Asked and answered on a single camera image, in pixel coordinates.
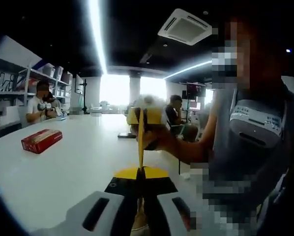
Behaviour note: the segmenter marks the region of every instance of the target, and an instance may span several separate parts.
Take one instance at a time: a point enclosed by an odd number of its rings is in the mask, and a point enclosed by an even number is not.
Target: red box
[[[59,130],[44,129],[22,139],[21,143],[24,150],[40,154],[62,138]]]

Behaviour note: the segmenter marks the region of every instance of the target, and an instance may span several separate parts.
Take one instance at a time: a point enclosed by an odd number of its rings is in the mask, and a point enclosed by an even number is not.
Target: bright window
[[[214,95],[214,90],[206,89],[206,96],[205,96],[205,99],[204,99],[205,106],[208,103],[211,103],[212,102],[213,95]]]
[[[110,105],[127,105],[129,103],[129,76],[102,75],[100,82],[100,102]]]
[[[150,94],[167,99],[167,87],[164,79],[141,77],[141,92],[140,94]]]

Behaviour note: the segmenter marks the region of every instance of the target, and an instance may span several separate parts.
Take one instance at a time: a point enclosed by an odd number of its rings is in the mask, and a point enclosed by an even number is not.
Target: tabletop
[[[60,130],[63,139],[41,154],[23,150],[21,140],[42,129]],[[104,191],[116,171],[139,166],[136,140],[118,139],[128,130],[121,114],[82,115],[47,120],[0,138],[0,195],[11,214],[28,232],[64,221],[68,209]],[[182,185],[171,155],[145,151],[144,165],[168,170],[177,188]]]

